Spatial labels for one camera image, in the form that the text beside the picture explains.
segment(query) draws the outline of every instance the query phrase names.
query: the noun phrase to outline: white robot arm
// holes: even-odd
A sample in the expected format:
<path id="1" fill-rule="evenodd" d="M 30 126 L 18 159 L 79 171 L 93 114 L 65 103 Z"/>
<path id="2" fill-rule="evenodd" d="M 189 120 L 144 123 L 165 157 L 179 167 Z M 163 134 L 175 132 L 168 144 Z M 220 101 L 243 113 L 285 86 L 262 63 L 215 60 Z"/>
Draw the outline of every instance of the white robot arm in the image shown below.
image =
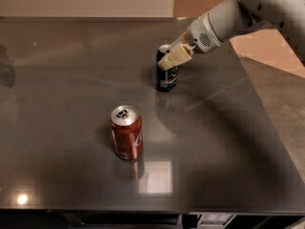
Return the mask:
<path id="1" fill-rule="evenodd" d="M 305 0 L 225 0 L 195 19 L 158 65 L 168 70 L 230 38 L 276 27 L 305 63 Z"/>

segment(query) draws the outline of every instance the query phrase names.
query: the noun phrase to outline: dark soda can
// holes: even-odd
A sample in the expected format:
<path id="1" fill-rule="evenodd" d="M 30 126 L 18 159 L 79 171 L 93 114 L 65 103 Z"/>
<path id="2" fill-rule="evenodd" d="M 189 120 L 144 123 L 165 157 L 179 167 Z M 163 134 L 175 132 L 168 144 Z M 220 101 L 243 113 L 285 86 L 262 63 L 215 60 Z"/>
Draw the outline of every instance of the dark soda can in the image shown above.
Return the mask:
<path id="1" fill-rule="evenodd" d="M 115 108 L 110 120 L 114 148 L 123 159 L 137 159 L 143 153 L 142 118 L 134 106 Z"/>
<path id="2" fill-rule="evenodd" d="M 162 92 L 170 91 L 177 84 L 178 68 L 173 67 L 164 71 L 157 64 L 166 53 L 170 52 L 170 50 L 171 45 L 165 44 L 159 48 L 156 54 L 155 86 L 157 90 Z"/>

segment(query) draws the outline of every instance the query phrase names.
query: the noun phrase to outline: gray floor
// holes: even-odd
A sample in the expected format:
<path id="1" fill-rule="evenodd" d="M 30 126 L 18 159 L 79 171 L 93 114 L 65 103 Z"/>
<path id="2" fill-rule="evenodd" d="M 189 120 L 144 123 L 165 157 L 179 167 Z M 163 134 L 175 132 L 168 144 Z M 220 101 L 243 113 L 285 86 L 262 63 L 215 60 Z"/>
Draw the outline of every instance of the gray floor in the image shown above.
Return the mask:
<path id="1" fill-rule="evenodd" d="M 305 181 L 305 79 L 249 58 L 240 60 Z"/>
<path id="2" fill-rule="evenodd" d="M 294 226 L 292 229 L 305 229 L 305 222 L 299 223 L 298 225 Z"/>

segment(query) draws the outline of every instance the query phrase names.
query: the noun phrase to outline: metal table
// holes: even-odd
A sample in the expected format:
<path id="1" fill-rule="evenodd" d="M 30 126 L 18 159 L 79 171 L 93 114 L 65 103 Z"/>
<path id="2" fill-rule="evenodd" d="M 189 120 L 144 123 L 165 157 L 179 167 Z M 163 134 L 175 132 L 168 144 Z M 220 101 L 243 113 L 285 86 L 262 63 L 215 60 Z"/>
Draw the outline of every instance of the metal table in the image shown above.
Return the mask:
<path id="1" fill-rule="evenodd" d="M 161 93 L 156 51 L 192 20 L 134 21 L 0 21 L 0 209 L 304 215 L 304 184 L 231 45 Z M 122 104 L 143 118 L 136 162 L 113 150 Z"/>

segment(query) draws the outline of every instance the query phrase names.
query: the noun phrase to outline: red soda can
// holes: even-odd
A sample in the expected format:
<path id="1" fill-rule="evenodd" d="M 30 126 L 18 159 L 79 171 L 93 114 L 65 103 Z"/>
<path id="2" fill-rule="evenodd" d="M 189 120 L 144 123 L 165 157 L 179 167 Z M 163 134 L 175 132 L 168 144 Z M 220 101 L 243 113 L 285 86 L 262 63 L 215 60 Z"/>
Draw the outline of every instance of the red soda can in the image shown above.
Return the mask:
<path id="1" fill-rule="evenodd" d="M 115 108 L 110 120 L 114 148 L 123 159 L 133 160 L 143 153 L 142 118 L 134 106 Z"/>

